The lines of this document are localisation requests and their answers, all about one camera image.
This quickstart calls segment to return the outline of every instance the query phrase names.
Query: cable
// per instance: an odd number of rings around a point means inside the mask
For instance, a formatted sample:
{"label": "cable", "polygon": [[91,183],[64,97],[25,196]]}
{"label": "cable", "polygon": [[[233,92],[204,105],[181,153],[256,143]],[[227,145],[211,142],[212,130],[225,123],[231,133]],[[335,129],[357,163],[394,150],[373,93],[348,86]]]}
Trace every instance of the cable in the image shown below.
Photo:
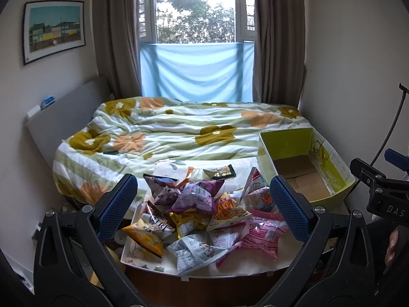
{"label": "cable", "polygon": [[[395,115],[395,119],[393,120],[392,126],[389,129],[388,135],[386,135],[386,138],[384,140],[384,142],[382,143],[382,146],[379,148],[378,153],[375,155],[375,157],[373,158],[370,166],[373,166],[373,164],[375,164],[376,160],[378,159],[379,155],[381,154],[381,152],[383,151],[383,149],[385,148],[386,143],[388,142],[389,138],[391,137],[391,134],[393,132],[393,129],[395,128],[397,119],[399,118],[400,115],[400,111],[402,110],[403,107],[403,102],[406,98],[406,92],[408,91],[408,89],[406,89],[405,87],[402,86],[402,84],[399,84],[399,88],[401,90],[403,90],[402,93],[402,99],[400,100],[400,104],[399,104],[399,108],[397,109],[396,115]],[[354,191],[354,189],[359,185],[359,183],[361,182],[361,179],[358,179],[357,182],[355,182],[354,186],[351,188],[351,190],[349,191],[349,193],[346,195],[348,196],[350,193],[352,193]]]}

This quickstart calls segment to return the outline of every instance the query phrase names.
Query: metal bolt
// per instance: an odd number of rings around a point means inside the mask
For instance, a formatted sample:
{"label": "metal bolt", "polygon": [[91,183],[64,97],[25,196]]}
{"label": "metal bolt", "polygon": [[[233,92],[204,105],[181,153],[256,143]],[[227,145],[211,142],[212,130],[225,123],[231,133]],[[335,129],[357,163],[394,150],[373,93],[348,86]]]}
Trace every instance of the metal bolt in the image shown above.
{"label": "metal bolt", "polygon": [[357,218],[361,218],[361,217],[362,217],[361,211],[358,211],[358,210],[354,210],[352,214],[353,214],[355,217],[357,217]]}
{"label": "metal bolt", "polygon": [[46,212],[46,217],[51,217],[55,214],[55,211],[53,209],[47,210]]}
{"label": "metal bolt", "polygon": [[85,212],[86,214],[91,212],[92,210],[93,210],[93,206],[89,204],[82,207],[82,212]]}
{"label": "metal bolt", "polygon": [[320,206],[320,205],[317,205],[317,206],[314,208],[314,210],[315,210],[315,212],[318,213],[318,214],[323,214],[323,213],[325,212],[325,208],[322,207],[322,206]]}

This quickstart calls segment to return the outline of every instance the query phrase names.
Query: open box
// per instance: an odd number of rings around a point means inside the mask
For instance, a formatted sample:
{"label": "open box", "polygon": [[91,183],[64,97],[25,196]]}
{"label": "open box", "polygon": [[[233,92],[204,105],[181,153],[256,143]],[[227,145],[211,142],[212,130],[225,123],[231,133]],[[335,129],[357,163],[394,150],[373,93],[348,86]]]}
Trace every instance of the open box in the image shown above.
{"label": "open box", "polygon": [[355,183],[348,166],[314,128],[260,133],[257,162],[266,181],[282,175],[310,203],[329,210]]}

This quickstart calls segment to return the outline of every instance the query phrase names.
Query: gray headboard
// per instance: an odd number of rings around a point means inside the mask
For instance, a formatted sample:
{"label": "gray headboard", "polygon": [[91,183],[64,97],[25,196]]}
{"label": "gray headboard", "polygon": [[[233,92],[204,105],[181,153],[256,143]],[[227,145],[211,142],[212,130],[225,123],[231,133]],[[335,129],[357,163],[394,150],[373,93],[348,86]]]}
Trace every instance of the gray headboard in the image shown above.
{"label": "gray headboard", "polygon": [[27,122],[34,142],[51,168],[61,142],[83,129],[109,96],[106,79],[97,77],[57,99]]}

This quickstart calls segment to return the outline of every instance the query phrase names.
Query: white wall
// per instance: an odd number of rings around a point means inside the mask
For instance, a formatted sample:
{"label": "white wall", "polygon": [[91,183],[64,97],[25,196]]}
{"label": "white wall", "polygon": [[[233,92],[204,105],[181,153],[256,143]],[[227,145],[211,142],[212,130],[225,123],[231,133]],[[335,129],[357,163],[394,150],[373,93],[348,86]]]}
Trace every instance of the white wall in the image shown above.
{"label": "white wall", "polygon": [[32,270],[35,246],[31,234],[51,206],[63,198],[51,170],[24,128],[25,113],[47,96],[61,97],[97,75],[85,2],[86,46],[22,64],[21,26],[24,3],[9,0],[0,15],[0,247]]}
{"label": "white wall", "polygon": [[[409,13],[401,0],[306,0],[308,69],[300,109],[344,161],[370,162],[409,87]],[[407,153],[409,96],[386,148]],[[383,153],[375,167],[403,173]],[[347,204],[364,210],[361,184]]]}

